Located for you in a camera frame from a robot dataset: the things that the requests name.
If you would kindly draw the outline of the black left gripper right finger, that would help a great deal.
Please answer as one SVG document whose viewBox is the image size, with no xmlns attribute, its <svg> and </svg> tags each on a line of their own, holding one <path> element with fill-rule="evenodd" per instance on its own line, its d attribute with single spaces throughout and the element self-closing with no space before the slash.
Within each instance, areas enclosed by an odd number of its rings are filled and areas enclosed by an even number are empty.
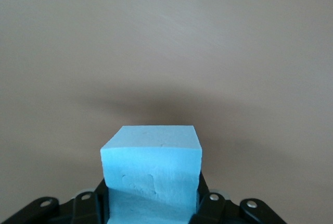
<svg viewBox="0 0 333 224">
<path fill-rule="evenodd" d="M 222 194 L 211 192 L 202 174 L 198 194 L 199 205 L 191 224 L 287 224 L 262 200 L 246 198 L 236 205 Z"/>
</svg>

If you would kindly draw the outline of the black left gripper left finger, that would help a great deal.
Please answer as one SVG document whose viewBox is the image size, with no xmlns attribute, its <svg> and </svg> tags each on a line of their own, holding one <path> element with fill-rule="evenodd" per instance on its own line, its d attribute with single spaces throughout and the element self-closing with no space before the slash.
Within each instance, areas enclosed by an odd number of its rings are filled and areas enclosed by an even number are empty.
<svg viewBox="0 0 333 224">
<path fill-rule="evenodd" d="M 50 196 L 37 198 L 0 224 L 107 224 L 109 218 L 109 190 L 102 180 L 63 204 Z"/>
</svg>

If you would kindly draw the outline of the light blue foam block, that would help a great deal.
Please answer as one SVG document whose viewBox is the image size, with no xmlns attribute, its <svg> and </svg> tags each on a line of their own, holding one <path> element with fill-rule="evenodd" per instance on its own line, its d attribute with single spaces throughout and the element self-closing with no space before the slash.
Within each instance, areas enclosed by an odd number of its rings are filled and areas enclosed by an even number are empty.
<svg viewBox="0 0 333 224">
<path fill-rule="evenodd" d="M 193 126 L 123 126 L 100 150 L 107 224 L 188 224 L 202 148 Z"/>
</svg>

